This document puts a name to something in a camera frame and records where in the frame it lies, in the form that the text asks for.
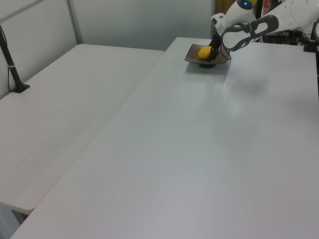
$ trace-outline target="plate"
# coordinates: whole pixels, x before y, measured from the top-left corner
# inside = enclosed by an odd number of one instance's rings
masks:
[[[228,61],[227,57],[229,57],[229,51],[226,50],[224,47],[221,48],[221,51],[223,54],[219,53],[215,60],[207,61],[207,60],[199,59],[198,53],[204,47],[206,46],[192,44],[192,46],[190,47],[188,51],[188,54],[185,57],[185,61],[199,64],[201,67],[204,67],[204,68],[211,68],[211,67],[214,67],[215,65],[224,64]]]

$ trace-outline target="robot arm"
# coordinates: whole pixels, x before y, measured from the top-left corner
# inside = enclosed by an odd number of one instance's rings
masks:
[[[221,37],[220,42],[225,48],[237,51],[252,39],[304,26],[318,17],[319,0],[287,0],[257,20],[251,3],[237,0],[226,15],[219,13],[211,18],[217,29],[213,41]],[[316,35],[319,36],[319,26],[317,31]]]

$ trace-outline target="yellow lemon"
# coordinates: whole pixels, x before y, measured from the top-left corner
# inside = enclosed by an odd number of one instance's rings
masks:
[[[202,60],[206,60],[208,57],[209,57],[209,54],[210,54],[210,49],[211,49],[211,46],[205,46],[203,47],[199,53],[198,53],[198,57]]]

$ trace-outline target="white table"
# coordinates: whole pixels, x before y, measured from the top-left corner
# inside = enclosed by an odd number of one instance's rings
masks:
[[[0,206],[29,214],[161,51],[78,45],[0,101]]]
[[[209,40],[172,44],[12,239],[319,238],[314,54],[255,43],[201,69],[192,43]]]

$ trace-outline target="white wall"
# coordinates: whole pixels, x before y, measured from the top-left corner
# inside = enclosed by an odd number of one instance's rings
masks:
[[[0,24],[23,82],[76,45],[66,0],[44,0]],[[6,74],[0,51],[0,99],[8,93]]]
[[[70,0],[86,44],[166,50],[177,36],[210,38],[215,0]]]

